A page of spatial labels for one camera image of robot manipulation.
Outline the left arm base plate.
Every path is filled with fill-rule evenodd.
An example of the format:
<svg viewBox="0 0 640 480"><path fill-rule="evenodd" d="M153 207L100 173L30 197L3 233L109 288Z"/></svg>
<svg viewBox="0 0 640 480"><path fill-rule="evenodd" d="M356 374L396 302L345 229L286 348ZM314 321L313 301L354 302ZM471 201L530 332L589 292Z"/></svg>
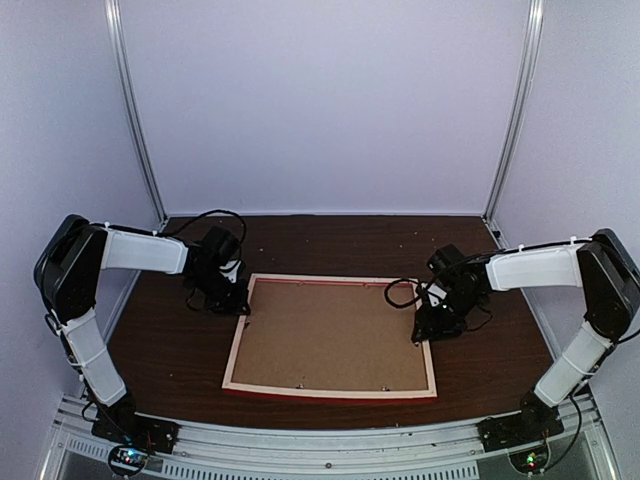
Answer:
<svg viewBox="0 0 640 480"><path fill-rule="evenodd" d="M100 414L91 428L98 438L163 454L173 453L178 432L175 422L139 415L115 419Z"/></svg>

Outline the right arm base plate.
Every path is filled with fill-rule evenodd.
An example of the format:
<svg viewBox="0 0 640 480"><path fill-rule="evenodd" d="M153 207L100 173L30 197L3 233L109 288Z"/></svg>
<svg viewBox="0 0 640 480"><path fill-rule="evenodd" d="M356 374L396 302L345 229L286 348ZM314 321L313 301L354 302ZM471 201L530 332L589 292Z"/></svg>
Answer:
<svg viewBox="0 0 640 480"><path fill-rule="evenodd" d="M564 432L564 426L559 420L551 420L538 426L527 426L520 414L488 417L477 424L477 429L485 452L540 443L548 437Z"/></svg>

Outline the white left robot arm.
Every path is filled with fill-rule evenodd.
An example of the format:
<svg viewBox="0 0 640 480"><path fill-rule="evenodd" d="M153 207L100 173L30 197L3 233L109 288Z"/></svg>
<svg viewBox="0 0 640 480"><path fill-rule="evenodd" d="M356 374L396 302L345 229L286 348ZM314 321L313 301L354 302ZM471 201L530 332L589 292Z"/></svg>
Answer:
<svg viewBox="0 0 640 480"><path fill-rule="evenodd" d="M248 282L242 276L242 249L247 233L234 234L212 226L196 240L184 229L151 231L97 223L66 216L34 267L34 282L46 309L50 328L64 345L68 361L103 407L103 420L123 444L144 433L138 415L120 404L128 395L125 381L111 358L99 325L98 299L106 271L162 273L183 279L189 296L200 295L205 309L223 315L249 310Z"/></svg>

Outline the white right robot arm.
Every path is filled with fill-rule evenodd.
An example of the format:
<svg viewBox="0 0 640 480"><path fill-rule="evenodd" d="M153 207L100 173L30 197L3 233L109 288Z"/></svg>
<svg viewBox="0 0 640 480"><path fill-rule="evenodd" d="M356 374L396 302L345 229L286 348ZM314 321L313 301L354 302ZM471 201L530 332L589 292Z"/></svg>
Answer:
<svg viewBox="0 0 640 480"><path fill-rule="evenodd" d="M595 374L621 343L634 338L639 312L639 268L614 230L514 249L464 255L456 246L428 260L430 280L416 288L421 303L411 340L418 344L460 336L467 315L487 307L491 295L520 290L546 338L555 338L553 314L569 321L549 369L521 401L512 430L535 440L558 406Z"/></svg>

